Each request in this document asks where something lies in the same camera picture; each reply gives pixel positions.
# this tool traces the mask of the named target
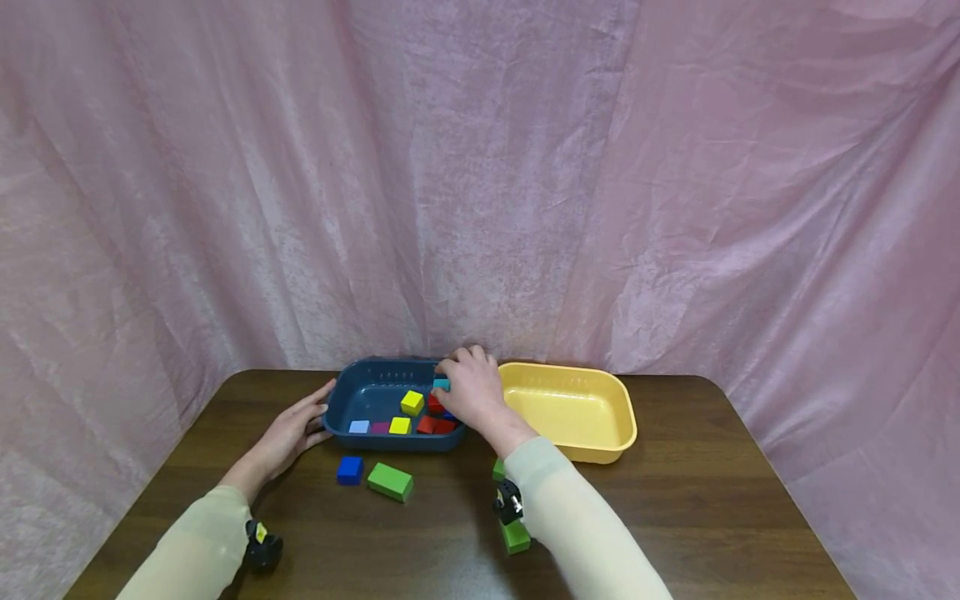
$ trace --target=yellow plastic basket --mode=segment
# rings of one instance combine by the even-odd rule
[[[507,404],[571,461],[612,463],[636,441],[630,394],[604,371],[500,365]]]

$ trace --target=wearable device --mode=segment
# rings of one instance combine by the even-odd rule
[[[256,519],[247,521],[247,553],[244,561],[254,571],[272,571],[283,554],[283,540],[267,531]]]
[[[504,479],[496,486],[493,510],[504,525],[509,525],[523,516],[523,498],[520,488],[513,481]]]

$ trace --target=red block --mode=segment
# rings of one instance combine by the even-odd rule
[[[425,433],[427,435],[433,433],[434,428],[437,426],[437,420],[433,417],[427,417],[423,415],[420,417],[420,422],[417,424],[417,433]]]
[[[430,413],[431,415],[442,415],[444,410],[445,408],[440,401],[431,394],[426,400],[426,412]]]
[[[433,426],[433,434],[435,436],[446,435],[456,428],[457,423],[452,420],[437,420],[437,423]]]

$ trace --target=dark blue plastic basket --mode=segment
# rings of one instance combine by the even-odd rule
[[[368,358],[353,363],[337,378],[324,415],[324,425],[340,444],[361,450],[398,450],[407,452],[447,452],[464,438],[467,428],[458,424],[451,433],[435,436],[417,433],[420,417],[412,419],[410,435],[373,435],[349,433],[350,422],[369,420],[389,422],[407,417],[400,412],[400,399],[407,390],[426,398],[433,388],[433,360],[391,360]],[[426,415],[426,402],[420,416]]]

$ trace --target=hand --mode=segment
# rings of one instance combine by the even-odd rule
[[[321,430],[320,416],[326,412],[326,397],[335,382],[331,379],[280,413],[220,484],[233,486],[247,497],[248,503],[253,503],[264,483],[288,469],[303,452],[329,439],[332,434]]]
[[[537,432],[507,406],[496,359],[483,348],[457,348],[437,365],[437,372],[449,377],[450,391],[434,388],[436,399],[454,417],[479,431],[502,458],[537,437]]]

